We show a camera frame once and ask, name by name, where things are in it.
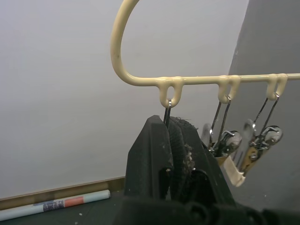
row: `floor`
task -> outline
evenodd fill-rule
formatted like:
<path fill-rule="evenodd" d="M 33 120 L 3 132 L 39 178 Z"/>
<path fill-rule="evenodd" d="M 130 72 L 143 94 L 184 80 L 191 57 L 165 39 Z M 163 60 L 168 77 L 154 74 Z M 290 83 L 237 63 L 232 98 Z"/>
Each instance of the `floor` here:
<path fill-rule="evenodd" d="M 110 199 L 2 221 L 0 225 L 112 225 L 122 197 L 122 192 L 113 192 Z"/>

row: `cream plastic hanger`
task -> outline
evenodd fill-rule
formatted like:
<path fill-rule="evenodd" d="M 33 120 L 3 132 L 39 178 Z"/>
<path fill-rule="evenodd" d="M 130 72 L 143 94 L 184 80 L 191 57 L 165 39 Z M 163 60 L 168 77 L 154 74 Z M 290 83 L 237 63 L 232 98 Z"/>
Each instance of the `cream plastic hanger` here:
<path fill-rule="evenodd" d="M 227 104 L 226 97 L 227 86 L 230 85 L 229 97 L 234 99 L 241 82 L 267 82 L 267 98 L 276 100 L 277 95 L 281 96 L 285 90 L 287 80 L 299 80 L 300 74 L 268 74 L 268 75 L 221 75 L 221 76 L 196 76 L 196 77 L 155 77 L 144 78 L 131 75 L 123 67 L 121 60 L 121 42 L 124 29 L 128 18 L 139 0 L 124 0 L 117 13 L 112 28 L 111 36 L 111 60 L 112 66 L 119 78 L 134 86 L 156 86 L 159 89 L 159 100 L 163 107 L 168 108 L 169 100 L 167 91 L 169 87 L 174 88 L 174 97 L 172 98 L 172 107 L 175 107 L 181 98 L 182 87 L 193 84 L 217 84 L 219 86 L 218 99 L 221 103 Z M 243 183 L 243 174 L 238 171 L 231 157 L 224 162 L 224 168 L 233 185 L 239 186 Z"/>

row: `white wall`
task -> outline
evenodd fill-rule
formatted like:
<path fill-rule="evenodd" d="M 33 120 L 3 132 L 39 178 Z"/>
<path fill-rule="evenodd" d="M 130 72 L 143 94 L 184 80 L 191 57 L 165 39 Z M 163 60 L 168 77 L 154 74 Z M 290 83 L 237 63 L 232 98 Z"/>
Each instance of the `white wall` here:
<path fill-rule="evenodd" d="M 142 0 L 123 62 L 136 76 L 227 74 L 247 3 Z M 124 175 L 144 122 L 163 115 L 157 88 L 129 86 L 112 69 L 120 4 L 0 1 L 0 198 Z M 184 87 L 171 114 L 201 127 L 217 102 L 215 85 Z"/>

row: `gray wall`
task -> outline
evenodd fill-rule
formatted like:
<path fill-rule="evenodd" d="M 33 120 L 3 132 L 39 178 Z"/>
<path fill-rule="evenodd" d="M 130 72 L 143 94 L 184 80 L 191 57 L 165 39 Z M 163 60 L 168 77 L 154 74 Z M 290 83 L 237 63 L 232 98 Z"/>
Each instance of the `gray wall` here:
<path fill-rule="evenodd" d="M 125 174 L 157 88 L 114 73 L 110 35 L 121 0 L 0 1 L 0 198 Z M 248 0 L 142 0 L 122 56 L 136 76 L 225 75 Z M 212 121 L 215 85 L 183 88 L 172 115 Z"/>
<path fill-rule="evenodd" d="M 250 0 L 230 74 L 300 73 L 300 1 Z M 264 102 L 265 83 L 242 84 L 232 102 L 226 127 L 242 129 Z M 300 210 L 300 81 L 288 82 L 269 125 L 284 130 L 282 141 L 259 160 L 240 188 L 231 187 L 242 204 Z M 259 118 L 258 130 L 274 102 Z"/>

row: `wooden baseboard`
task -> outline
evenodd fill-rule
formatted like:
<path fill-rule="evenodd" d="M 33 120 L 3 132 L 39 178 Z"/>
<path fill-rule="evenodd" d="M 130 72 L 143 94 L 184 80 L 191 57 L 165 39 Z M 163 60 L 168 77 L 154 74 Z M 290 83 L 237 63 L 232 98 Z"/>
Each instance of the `wooden baseboard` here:
<path fill-rule="evenodd" d="M 0 199 L 0 210 L 46 202 L 54 199 L 67 198 L 75 195 L 83 195 L 96 191 L 121 191 L 124 189 L 124 184 L 125 177 L 118 177 L 110 180 L 95 181 L 81 185 L 35 192 L 27 195 L 2 198 Z"/>

